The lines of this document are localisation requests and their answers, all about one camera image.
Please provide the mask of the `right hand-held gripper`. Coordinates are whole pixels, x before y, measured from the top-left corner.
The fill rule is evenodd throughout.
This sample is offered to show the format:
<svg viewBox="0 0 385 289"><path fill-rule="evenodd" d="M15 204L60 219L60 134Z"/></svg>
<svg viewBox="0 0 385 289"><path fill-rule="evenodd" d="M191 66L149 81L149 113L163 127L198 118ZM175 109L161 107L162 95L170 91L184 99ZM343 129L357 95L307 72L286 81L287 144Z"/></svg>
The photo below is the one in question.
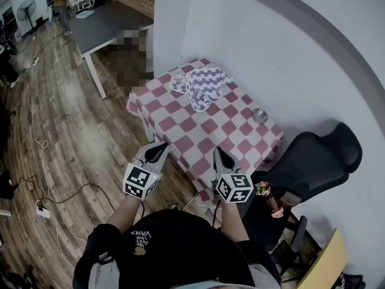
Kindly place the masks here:
<svg viewBox="0 0 385 289"><path fill-rule="evenodd" d="M253 191L250 175L239 169L239 160L220 147L213 151L213 167L217 183L215 192L228 204L244 203Z"/></svg>

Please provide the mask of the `person's left forearm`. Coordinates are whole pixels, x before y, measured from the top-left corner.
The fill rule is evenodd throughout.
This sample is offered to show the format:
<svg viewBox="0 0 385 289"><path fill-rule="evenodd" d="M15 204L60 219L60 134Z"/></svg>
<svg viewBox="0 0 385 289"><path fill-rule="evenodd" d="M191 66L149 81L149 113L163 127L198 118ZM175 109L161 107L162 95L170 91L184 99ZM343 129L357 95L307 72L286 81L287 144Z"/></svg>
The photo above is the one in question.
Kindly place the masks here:
<svg viewBox="0 0 385 289"><path fill-rule="evenodd" d="M127 195L106 223L115 226L124 234L134 225L141 204L142 201L139 198Z"/></svg>

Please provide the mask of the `yellow wooden desk board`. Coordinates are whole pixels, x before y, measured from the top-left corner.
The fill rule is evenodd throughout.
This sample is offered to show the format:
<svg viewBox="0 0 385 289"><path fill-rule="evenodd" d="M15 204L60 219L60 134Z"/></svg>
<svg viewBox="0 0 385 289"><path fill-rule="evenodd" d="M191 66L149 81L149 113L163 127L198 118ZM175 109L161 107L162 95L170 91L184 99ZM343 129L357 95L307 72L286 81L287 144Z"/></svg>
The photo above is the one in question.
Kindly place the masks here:
<svg viewBox="0 0 385 289"><path fill-rule="evenodd" d="M348 262L341 231L334 229L327 245L295 289L331 289Z"/></svg>

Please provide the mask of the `purple white checkered cloth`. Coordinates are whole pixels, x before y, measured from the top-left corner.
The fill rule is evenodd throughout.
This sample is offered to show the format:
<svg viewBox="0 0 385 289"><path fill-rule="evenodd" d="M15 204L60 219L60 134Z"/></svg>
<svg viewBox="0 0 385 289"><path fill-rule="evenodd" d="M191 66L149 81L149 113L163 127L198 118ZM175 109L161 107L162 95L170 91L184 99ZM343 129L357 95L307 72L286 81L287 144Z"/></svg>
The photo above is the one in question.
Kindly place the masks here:
<svg viewBox="0 0 385 289"><path fill-rule="evenodd" d="M212 101L223 96L222 86L233 82L219 67L198 68L184 75L175 74L171 77L169 87L172 91L187 95L195 112L206 111Z"/></svg>

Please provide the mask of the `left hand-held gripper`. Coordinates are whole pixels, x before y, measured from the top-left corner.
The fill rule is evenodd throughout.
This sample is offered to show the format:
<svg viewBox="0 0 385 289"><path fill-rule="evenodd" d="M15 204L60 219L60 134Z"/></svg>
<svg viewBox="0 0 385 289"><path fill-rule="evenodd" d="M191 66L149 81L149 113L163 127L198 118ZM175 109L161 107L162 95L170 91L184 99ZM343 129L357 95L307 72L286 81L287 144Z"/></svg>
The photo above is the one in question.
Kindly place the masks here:
<svg viewBox="0 0 385 289"><path fill-rule="evenodd" d="M142 146L135 159L128 164L123 178L123 192L145 200L162 178L162 168L170 151L164 141Z"/></svg>

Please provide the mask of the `black standing fan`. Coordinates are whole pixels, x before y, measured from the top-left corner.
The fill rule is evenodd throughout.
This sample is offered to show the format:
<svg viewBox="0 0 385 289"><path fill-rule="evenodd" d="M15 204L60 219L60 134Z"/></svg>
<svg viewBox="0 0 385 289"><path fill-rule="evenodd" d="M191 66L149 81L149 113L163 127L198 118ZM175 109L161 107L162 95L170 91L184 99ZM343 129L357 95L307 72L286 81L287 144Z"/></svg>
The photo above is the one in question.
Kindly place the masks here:
<svg viewBox="0 0 385 289"><path fill-rule="evenodd" d="M36 3L35 0L25 0L23 3L20 4L19 8L17 9L17 18L20 21L27 20L31 26L32 32L35 31L35 27L32 23L31 16L35 12Z"/></svg>

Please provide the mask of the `brown box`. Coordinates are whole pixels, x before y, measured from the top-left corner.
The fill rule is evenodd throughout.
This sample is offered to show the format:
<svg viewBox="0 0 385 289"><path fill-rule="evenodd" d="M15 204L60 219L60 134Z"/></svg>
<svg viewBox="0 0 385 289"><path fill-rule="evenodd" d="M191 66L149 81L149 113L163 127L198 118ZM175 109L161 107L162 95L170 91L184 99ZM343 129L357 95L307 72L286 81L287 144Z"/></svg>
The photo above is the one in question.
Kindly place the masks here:
<svg viewBox="0 0 385 289"><path fill-rule="evenodd" d="M296 194L291 193L290 191L285 191L282 196L279 198L281 205L288 209L297 206L301 203L302 199Z"/></svg>

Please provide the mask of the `red white checked tablecloth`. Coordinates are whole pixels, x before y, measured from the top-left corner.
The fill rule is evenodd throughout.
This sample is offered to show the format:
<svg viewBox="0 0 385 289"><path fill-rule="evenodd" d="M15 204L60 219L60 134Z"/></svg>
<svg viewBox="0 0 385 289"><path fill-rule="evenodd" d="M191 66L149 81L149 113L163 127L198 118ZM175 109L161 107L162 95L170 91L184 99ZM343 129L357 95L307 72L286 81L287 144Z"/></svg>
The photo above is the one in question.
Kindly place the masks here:
<svg viewBox="0 0 385 289"><path fill-rule="evenodd" d="M213 67L195 59L174 68L145 85L134 88L127 110L138 116L149 141L166 141L170 154L194 184L197 204L213 210L217 204L211 182L215 179L213 150L219 146L232 153L248 174L267 168L283 138L283 131L269 118L260 125L253 111L260 106L238 85L222 86L222 97L201 113L187 97L170 88L171 77L200 68Z"/></svg>

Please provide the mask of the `black metal rack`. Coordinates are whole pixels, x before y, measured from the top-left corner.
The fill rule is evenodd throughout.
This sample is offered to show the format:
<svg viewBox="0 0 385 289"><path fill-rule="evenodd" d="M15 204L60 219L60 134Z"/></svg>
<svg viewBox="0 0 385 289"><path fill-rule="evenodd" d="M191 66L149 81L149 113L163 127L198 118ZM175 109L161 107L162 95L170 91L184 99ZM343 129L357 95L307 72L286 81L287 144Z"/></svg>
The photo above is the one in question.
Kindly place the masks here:
<svg viewBox="0 0 385 289"><path fill-rule="evenodd" d="M273 261L284 284L299 284L310 270L321 247L307 231L307 218L289 215L282 236L271 252Z"/></svg>

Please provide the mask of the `grey table with white legs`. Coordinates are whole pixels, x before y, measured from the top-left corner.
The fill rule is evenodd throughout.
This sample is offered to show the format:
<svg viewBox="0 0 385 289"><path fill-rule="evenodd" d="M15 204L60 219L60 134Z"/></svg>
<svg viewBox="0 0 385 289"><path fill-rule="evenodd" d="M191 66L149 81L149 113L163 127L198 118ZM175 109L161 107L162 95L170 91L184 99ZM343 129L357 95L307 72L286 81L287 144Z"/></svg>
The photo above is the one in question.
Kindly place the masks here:
<svg viewBox="0 0 385 289"><path fill-rule="evenodd" d="M100 82L91 54L136 32L153 26L153 19L118 1L108 2L85 18L69 21L79 54L91 73L101 98L106 93Z"/></svg>

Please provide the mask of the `black mesh office chair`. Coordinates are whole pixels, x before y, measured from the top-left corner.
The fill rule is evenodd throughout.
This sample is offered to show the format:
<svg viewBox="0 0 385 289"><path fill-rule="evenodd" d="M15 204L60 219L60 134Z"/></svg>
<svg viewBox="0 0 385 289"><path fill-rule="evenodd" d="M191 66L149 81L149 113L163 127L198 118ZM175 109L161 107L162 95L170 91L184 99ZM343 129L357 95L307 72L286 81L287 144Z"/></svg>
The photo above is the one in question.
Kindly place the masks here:
<svg viewBox="0 0 385 289"><path fill-rule="evenodd" d="M358 169L362 156L356 135L339 122L324 136L300 133L272 168L254 171L251 180L254 185L261 181L271 184L278 191L274 197L281 207L279 198L285 191L296 194L303 203L345 183ZM265 200L253 194L238 209L249 239L271 251L282 236L293 208L283 207L283 217L272 218Z"/></svg>

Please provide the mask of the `person's right forearm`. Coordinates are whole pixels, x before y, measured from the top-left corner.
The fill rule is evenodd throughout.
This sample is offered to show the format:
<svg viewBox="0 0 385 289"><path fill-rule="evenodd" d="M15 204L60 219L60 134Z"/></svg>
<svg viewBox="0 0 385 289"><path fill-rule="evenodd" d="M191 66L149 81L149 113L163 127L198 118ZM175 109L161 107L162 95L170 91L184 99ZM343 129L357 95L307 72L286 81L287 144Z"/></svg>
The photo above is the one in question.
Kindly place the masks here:
<svg viewBox="0 0 385 289"><path fill-rule="evenodd" d="M222 205L222 232L235 243L249 240L236 204L224 202Z"/></svg>

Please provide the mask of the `person's black shirt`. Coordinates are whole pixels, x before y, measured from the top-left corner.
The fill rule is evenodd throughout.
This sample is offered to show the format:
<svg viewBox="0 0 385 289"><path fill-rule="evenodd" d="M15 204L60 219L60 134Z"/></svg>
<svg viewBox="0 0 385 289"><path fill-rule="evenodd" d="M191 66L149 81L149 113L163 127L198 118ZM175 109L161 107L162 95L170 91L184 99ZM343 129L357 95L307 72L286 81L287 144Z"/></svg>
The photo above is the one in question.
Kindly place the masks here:
<svg viewBox="0 0 385 289"><path fill-rule="evenodd" d="M73 289L89 289L96 272L111 272L100 289L281 289L282 279L257 242L235 243L205 219L166 209L151 213L122 234L101 224L87 240Z"/></svg>

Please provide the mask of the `pink vase with flowers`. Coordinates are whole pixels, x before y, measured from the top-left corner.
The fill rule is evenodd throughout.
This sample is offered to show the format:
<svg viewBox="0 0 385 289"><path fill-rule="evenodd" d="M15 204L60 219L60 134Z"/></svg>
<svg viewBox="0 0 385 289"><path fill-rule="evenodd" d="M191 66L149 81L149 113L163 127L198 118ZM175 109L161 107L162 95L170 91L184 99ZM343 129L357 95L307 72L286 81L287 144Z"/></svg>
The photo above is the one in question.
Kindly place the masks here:
<svg viewBox="0 0 385 289"><path fill-rule="evenodd" d="M275 219L279 219L284 215L283 207L277 203L274 197L277 192L278 191L268 182L261 181L256 184L256 195L265 200L270 210L271 217Z"/></svg>

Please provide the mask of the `round metal ashtray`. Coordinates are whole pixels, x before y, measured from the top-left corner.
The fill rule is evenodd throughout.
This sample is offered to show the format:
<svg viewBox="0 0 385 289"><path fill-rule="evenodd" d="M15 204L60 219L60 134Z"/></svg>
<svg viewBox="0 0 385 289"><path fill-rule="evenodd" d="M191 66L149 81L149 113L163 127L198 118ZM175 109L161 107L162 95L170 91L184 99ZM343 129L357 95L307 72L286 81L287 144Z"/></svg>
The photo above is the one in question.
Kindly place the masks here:
<svg viewBox="0 0 385 289"><path fill-rule="evenodd" d="M268 115L263 109L257 108L253 111L252 118L257 124L263 125L268 120Z"/></svg>

